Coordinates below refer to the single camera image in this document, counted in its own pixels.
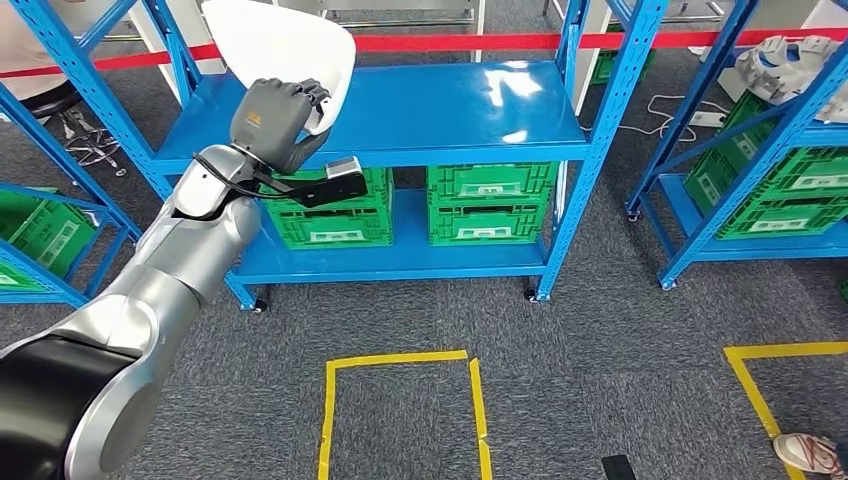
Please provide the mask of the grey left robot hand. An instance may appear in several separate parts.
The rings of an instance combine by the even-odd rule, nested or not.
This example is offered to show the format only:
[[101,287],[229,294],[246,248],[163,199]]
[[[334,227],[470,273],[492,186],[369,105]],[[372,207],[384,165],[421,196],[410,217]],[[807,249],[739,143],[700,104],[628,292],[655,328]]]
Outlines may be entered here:
[[323,113],[321,103],[329,97],[328,90],[314,79],[294,83],[258,79],[232,119],[232,143],[273,170],[290,175],[329,138],[328,131],[299,137],[310,115]]

